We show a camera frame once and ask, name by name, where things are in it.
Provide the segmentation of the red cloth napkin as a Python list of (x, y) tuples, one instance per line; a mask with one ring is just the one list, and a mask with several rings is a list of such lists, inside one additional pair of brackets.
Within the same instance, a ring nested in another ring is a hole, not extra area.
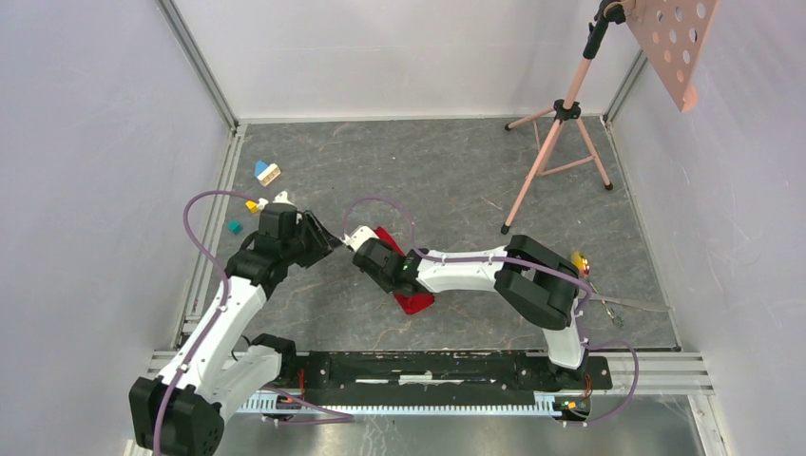
[[(377, 226), (374, 228), (374, 233), (379, 239), (388, 243), (396, 253), (403, 255), (403, 251), (400, 249), (397, 242), (383, 227)], [(401, 307), (402, 311), (407, 315), (418, 314), (424, 311), (425, 309), (429, 308), (435, 300), (433, 294), (416, 294), (406, 296), (401, 293), (394, 292), (393, 297)]]

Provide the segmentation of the iridescent spoon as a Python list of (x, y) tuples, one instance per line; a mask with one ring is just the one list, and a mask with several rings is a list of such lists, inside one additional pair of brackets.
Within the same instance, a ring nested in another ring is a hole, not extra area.
[[(570, 262), (579, 270), (580, 277), (587, 282), (587, 284), (591, 287), (591, 290), (594, 293), (597, 293), (597, 289), (595, 288), (593, 282), (590, 280), (590, 264), (588, 259), (580, 252), (580, 251), (573, 251), (570, 256)], [(605, 300), (601, 300), (601, 304), (604, 307), (605, 312), (609, 316), (611, 323), (618, 329), (622, 330), (624, 328), (624, 321), (622, 318), (615, 312), (615, 310), (607, 304)]]

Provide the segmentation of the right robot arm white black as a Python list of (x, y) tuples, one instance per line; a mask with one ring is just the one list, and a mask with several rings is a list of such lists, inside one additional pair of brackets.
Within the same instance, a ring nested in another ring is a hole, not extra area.
[(452, 291), (495, 292), (527, 322), (540, 328), (548, 347), (549, 376), (572, 388), (587, 374), (586, 348), (576, 323), (583, 281), (570, 262), (531, 237), (478, 252), (410, 250), (398, 253), (362, 227), (343, 238), (353, 264), (384, 292), (404, 296)]

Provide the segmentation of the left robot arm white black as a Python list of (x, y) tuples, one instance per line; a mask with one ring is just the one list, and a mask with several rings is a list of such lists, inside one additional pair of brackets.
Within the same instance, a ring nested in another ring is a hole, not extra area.
[(308, 268), (340, 241), (309, 210), (270, 202), (222, 268), (214, 299), (197, 328), (153, 378), (138, 378), (128, 400), (135, 442), (155, 455), (212, 455), (235, 411), (260, 387), (291, 385), (298, 375), (292, 341), (266, 334), (233, 366), (224, 364), (247, 324), (293, 266)]

